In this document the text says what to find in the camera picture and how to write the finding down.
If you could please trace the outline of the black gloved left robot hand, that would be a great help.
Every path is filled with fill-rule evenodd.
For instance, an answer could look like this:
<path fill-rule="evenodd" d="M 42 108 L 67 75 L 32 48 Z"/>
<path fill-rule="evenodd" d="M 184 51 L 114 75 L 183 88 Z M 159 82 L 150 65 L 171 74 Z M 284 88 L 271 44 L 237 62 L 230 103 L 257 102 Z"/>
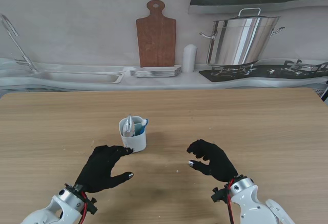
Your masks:
<path fill-rule="evenodd" d="M 85 193 L 97 193 L 117 187 L 131 179 L 134 173 L 125 172 L 112 176 L 111 171 L 120 158 L 133 152 L 133 149 L 123 146 L 103 145 L 94 148 L 75 183 L 82 186 Z"/>

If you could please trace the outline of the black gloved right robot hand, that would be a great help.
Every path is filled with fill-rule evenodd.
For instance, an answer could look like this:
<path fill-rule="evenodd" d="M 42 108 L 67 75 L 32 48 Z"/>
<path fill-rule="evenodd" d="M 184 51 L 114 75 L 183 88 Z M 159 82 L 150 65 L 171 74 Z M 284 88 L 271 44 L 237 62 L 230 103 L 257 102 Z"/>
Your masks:
<path fill-rule="evenodd" d="M 225 154 L 224 150 L 217 145 L 203 139 L 191 143 L 187 152 L 195 155 L 196 158 L 208 161 L 204 164 L 201 161 L 190 160 L 189 166 L 204 175 L 211 175 L 220 182 L 230 182 L 238 176 L 238 172 Z"/>

